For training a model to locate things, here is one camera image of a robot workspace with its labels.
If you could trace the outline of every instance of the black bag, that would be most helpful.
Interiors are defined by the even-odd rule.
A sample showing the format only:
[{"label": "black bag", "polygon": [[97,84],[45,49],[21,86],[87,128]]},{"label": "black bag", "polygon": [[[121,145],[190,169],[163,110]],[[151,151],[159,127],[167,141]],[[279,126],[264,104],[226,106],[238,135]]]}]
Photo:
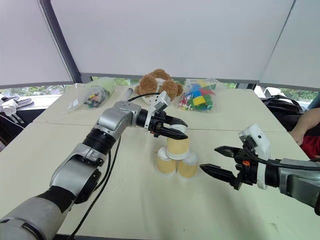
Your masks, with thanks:
[{"label": "black bag", "polygon": [[298,119],[299,116],[304,113],[304,110],[297,101],[282,95],[275,95],[267,99],[262,99],[262,102],[287,131],[291,131],[295,127],[295,124],[286,121],[286,116],[297,116]]}]

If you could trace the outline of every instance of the table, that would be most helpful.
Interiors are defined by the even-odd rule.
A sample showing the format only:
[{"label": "table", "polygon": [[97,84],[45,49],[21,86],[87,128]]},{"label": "table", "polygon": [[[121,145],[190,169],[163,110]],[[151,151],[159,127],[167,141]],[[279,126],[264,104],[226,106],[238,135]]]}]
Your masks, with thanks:
[{"label": "table", "polygon": [[[90,129],[89,125],[32,123],[9,144],[0,153],[0,216],[44,192],[56,167]],[[288,133],[265,134],[272,158],[308,159]],[[201,164],[212,163],[236,173],[235,162],[213,149],[240,147],[238,131],[189,130],[188,135]],[[243,184],[236,191],[201,170],[192,182],[183,182],[177,175],[163,177],[154,164],[158,149],[165,144],[165,137],[154,138],[138,127],[124,131],[110,182],[79,235],[184,240],[309,240],[319,236],[320,218],[313,209],[276,188],[261,190]],[[94,195],[73,207],[59,233],[75,229]]]},{"label": "table", "polygon": [[[127,89],[128,86],[117,86],[110,99],[100,108],[82,106],[66,114],[69,104],[77,96],[77,89],[72,86],[33,122],[93,126],[105,109],[122,99]],[[216,101],[217,107],[211,113],[178,110],[173,105],[165,111],[170,116],[185,120],[189,129],[242,131],[252,124],[258,124],[263,131],[286,132],[251,89],[224,89],[217,93]],[[135,100],[135,103],[148,109],[142,99]]]}]

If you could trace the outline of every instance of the person's arm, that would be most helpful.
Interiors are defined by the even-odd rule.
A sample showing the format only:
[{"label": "person's arm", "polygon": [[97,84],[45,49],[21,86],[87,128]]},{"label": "person's arm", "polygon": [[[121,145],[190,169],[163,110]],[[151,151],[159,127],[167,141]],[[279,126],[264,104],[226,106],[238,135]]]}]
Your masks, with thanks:
[{"label": "person's arm", "polygon": [[320,123],[320,107],[306,111],[298,120],[294,129],[289,133],[293,139],[301,145],[304,141],[304,135],[309,129]]}]

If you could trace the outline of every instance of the person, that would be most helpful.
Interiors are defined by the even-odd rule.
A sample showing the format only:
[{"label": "person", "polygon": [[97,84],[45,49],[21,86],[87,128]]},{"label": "person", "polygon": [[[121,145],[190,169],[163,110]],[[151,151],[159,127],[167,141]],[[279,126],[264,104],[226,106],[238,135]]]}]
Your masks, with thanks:
[{"label": "person", "polygon": [[320,123],[320,107],[306,111],[289,133],[310,159],[320,158],[320,134],[306,135],[306,132]]}]

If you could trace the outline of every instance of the red shirt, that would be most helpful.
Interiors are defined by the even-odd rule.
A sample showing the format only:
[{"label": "red shirt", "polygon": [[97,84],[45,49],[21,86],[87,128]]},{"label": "red shirt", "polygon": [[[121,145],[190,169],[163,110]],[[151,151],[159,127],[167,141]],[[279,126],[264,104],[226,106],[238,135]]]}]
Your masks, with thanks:
[{"label": "red shirt", "polygon": [[310,159],[320,156],[320,136],[304,136],[301,148]]}]

